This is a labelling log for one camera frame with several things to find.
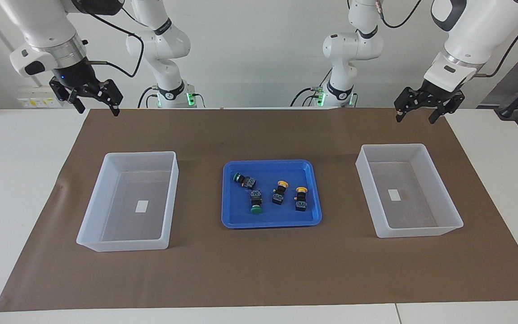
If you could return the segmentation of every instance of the white table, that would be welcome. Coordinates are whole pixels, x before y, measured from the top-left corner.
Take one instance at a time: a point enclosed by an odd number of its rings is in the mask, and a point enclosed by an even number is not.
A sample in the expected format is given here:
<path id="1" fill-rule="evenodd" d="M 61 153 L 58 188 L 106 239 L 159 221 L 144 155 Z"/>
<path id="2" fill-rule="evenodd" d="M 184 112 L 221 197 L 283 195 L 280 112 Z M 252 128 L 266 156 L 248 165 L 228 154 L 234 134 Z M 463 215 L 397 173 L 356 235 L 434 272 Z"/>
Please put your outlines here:
<path id="1" fill-rule="evenodd" d="M 0 293 L 84 119 L 70 109 L 0 110 Z M 470 109 L 448 121 L 518 243 L 518 127 Z M 518 301 L 0 313 L 7 322 L 510 324 Z"/>

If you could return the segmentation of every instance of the green indicator light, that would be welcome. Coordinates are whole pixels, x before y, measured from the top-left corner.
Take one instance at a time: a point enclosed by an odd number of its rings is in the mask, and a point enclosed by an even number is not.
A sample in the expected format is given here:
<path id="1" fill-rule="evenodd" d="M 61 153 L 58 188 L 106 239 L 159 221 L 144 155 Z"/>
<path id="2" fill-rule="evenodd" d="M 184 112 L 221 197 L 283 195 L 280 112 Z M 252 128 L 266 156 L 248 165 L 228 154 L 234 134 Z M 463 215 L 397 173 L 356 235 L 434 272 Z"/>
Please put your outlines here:
<path id="1" fill-rule="evenodd" d="M 187 92 L 187 103 L 189 105 L 195 104 L 195 98 L 193 98 L 193 95 L 191 95 L 189 92 Z"/>
<path id="2" fill-rule="evenodd" d="M 323 107 L 323 105 L 325 104 L 325 92 L 323 92 L 322 94 L 319 95 L 319 99 L 317 100 L 317 105 L 319 107 Z"/>

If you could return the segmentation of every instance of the white label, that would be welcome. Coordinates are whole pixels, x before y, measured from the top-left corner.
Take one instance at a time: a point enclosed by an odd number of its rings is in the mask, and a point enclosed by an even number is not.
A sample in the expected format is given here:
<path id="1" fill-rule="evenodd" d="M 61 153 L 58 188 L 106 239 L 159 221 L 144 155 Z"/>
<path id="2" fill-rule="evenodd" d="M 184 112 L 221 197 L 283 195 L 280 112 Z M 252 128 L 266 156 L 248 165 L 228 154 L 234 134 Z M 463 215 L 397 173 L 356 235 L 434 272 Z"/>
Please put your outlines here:
<path id="1" fill-rule="evenodd" d="M 136 213 L 146 213 L 148 204 L 149 204 L 148 200 L 137 201 L 137 207 L 135 208 L 135 212 Z"/>
<path id="2" fill-rule="evenodd" d="M 389 196 L 391 201 L 401 201 L 401 195 L 399 195 L 399 190 L 397 189 L 389 189 Z"/>

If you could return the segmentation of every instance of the white wall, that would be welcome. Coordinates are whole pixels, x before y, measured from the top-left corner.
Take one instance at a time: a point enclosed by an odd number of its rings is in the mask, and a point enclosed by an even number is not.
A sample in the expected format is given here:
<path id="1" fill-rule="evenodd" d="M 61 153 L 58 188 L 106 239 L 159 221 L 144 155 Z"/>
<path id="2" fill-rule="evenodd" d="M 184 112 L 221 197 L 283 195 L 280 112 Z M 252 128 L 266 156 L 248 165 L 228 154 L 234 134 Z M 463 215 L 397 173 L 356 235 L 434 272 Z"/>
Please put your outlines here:
<path id="1" fill-rule="evenodd" d="M 131 10 L 127 2 L 125 7 Z M 405 86 L 421 85 L 424 72 L 447 38 L 431 20 L 430 2 L 424 1 L 405 27 L 392 30 L 380 25 L 386 41 L 382 57 L 356 63 L 359 107 L 392 107 Z M 414 4 L 415 0 L 386 2 L 387 20 L 399 23 Z M 329 70 L 330 64 L 321 49 L 325 37 L 353 31 L 343 0 L 165 0 L 165 5 L 175 25 L 189 35 L 192 43 L 189 56 L 176 62 L 183 78 L 205 96 L 208 107 L 289 105 L 298 90 L 317 86 Z M 135 61 L 125 49 L 126 35 L 93 17 L 69 17 L 81 37 L 90 41 L 90 59 L 108 60 L 127 70 L 134 68 Z M 132 31 L 142 29 L 124 13 L 108 20 Z M 0 29 L 9 43 L 22 43 L 1 9 Z M 497 50 L 484 72 L 495 68 L 507 45 Z M 0 68 L 5 73 L 0 73 L 0 84 L 6 84 L 12 93 L 14 87 L 24 84 L 9 76 L 8 53 L 3 54 L 0 53 Z M 476 107 L 517 61 L 518 45 L 495 78 L 474 80 L 463 88 L 467 95 L 463 107 Z M 117 82 L 125 96 L 123 107 L 135 107 L 142 90 L 154 84 L 146 67 L 134 79 L 109 67 L 99 66 L 95 70 L 101 80 L 113 78 Z M 38 77 L 42 84 L 47 84 L 49 78 L 49 73 Z M 89 107 L 101 107 L 94 101 L 86 103 Z"/>

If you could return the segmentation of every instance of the blue tray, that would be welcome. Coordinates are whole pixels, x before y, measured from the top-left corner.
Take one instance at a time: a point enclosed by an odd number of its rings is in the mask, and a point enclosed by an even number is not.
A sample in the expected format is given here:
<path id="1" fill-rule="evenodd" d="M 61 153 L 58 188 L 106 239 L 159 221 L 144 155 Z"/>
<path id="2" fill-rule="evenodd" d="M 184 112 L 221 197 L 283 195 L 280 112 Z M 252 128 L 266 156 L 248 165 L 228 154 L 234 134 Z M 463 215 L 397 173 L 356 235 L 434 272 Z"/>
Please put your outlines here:
<path id="1" fill-rule="evenodd" d="M 263 194 L 263 213 L 250 211 L 250 191 L 233 181 L 235 174 L 257 180 L 254 189 Z M 289 184 L 282 205 L 271 202 L 277 182 Z M 295 210 L 297 187 L 306 187 L 307 210 Z M 321 222 L 319 193 L 315 183 L 313 166 L 306 160 L 233 161 L 223 168 L 223 207 L 221 221 L 228 228 L 273 228 L 315 226 Z"/>

